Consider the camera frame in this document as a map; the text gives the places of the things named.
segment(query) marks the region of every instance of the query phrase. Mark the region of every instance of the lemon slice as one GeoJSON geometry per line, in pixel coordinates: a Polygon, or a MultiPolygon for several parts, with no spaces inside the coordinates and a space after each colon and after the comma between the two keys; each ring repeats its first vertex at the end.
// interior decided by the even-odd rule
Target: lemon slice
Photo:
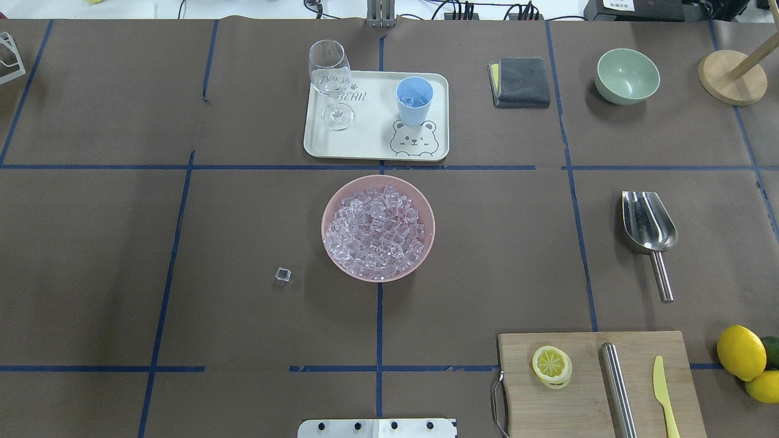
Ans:
{"type": "Polygon", "coordinates": [[[563,350],[544,345],[533,354],[533,372],[547,387],[562,389],[571,380],[573,364],[563,350]]]}

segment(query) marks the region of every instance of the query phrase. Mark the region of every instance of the wooden cutting board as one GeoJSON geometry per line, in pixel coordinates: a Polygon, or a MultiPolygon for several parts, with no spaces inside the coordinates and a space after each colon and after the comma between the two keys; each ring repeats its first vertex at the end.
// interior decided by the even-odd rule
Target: wooden cutting board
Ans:
{"type": "Polygon", "coordinates": [[[684,339],[678,331],[498,335],[512,438],[615,436],[599,359],[604,342],[617,347],[638,437],[667,436],[663,408],[652,388],[654,357],[660,355],[679,434],[706,438],[684,339]],[[530,361],[543,345],[554,345],[571,358],[573,376],[568,387],[549,389],[533,373],[530,361]]]}

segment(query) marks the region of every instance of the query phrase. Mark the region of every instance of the lemon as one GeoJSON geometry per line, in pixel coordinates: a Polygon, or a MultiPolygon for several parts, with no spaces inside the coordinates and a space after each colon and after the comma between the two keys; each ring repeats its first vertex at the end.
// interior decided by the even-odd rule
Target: lemon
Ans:
{"type": "Polygon", "coordinates": [[[758,377],[744,383],[746,392],[763,403],[779,403],[779,371],[763,371],[758,377]]]}
{"type": "Polygon", "coordinates": [[[573,364],[563,350],[544,345],[533,354],[533,372],[544,385],[558,390],[570,383],[573,364]]]}
{"type": "Polygon", "coordinates": [[[746,327],[733,325],[717,341],[717,356],[722,366],[734,376],[749,382],[766,368],[766,349],[756,334],[746,327]]]}

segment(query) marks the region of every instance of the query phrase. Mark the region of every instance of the green bowl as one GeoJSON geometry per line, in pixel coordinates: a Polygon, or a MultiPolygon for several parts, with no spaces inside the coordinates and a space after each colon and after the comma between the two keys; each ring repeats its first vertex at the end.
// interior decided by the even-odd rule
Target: green bowl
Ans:
{"type": "Polygon", "coordinates": [[[654,94],[659,86],[657,66],[639,51],[615,48],[597,62],[595,87],[613,104],[637,104],[654,94]]]}

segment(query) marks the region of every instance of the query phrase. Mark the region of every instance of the blue plastic cup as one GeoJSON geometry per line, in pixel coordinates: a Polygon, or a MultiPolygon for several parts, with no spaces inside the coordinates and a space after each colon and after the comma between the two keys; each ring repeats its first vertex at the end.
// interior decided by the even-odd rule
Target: blue plastic cup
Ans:
{"type": "Polygon", "coordinates": [[[400,120],[409,126],[419,126],[425,121],[433,100],[433,85],[419,76],[407,77],[395,89],[400,120]]]}

